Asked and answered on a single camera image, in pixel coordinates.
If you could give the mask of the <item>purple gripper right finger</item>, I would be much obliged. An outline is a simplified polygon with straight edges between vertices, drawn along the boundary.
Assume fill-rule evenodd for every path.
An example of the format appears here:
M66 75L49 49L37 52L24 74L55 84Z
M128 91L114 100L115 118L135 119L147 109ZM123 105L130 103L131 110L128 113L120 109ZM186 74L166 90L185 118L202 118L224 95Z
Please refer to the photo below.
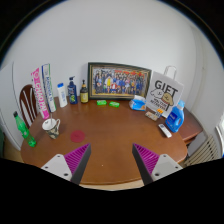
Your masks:
M169 155L158 155L136 143L132 146L132 154L145 185L182 169Z

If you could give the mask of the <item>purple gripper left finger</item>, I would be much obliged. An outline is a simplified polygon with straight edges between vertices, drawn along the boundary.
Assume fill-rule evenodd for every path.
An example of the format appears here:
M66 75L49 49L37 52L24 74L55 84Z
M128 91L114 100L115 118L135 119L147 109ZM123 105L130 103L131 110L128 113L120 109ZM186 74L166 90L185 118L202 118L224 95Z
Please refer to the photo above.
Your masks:
M86 144L66 155L56 154L42 169L79 185L90 155L91 145Z

